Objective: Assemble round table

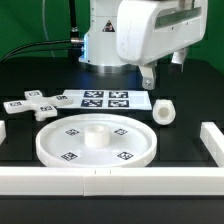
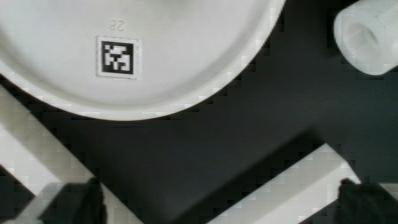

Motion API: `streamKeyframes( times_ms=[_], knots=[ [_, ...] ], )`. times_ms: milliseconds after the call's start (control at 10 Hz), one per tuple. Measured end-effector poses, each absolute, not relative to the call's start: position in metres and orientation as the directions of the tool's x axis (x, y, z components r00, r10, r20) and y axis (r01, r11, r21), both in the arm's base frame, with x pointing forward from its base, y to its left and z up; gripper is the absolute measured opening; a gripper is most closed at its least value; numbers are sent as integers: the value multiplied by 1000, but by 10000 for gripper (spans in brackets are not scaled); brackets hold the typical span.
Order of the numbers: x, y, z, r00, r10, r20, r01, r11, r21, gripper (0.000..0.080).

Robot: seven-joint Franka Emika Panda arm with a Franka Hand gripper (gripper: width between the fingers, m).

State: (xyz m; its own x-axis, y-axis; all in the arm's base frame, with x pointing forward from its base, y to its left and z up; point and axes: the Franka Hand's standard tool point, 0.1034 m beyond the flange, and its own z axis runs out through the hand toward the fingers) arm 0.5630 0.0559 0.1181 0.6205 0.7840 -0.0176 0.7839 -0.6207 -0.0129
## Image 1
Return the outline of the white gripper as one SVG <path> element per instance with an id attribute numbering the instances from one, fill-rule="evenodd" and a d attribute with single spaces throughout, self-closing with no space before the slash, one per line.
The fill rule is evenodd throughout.
<path id="1" fill-rule="evenodd" d="M 187 47 L 205 34 L 207 10 L 208 0 L 121 2 L 117 14 L 117 53 L 122 61 L 140 66 L 144 89 L 155 88 L 153 61 L 168 54 L 174 52 L 169 74 L 176 76 L 183 72 Z"/>

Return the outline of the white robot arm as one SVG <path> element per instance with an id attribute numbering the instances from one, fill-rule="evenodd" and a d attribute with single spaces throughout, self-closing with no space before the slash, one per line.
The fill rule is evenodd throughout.
<path id="1" fill-rule="evenodd" d="M 155 88 L 157 60 L 171 55 L 183 71 L 190 45 L 206 30 L 208 0 L 90 0 L 83 65 L 101 73 L 137 67 L 142 86 Z"/>

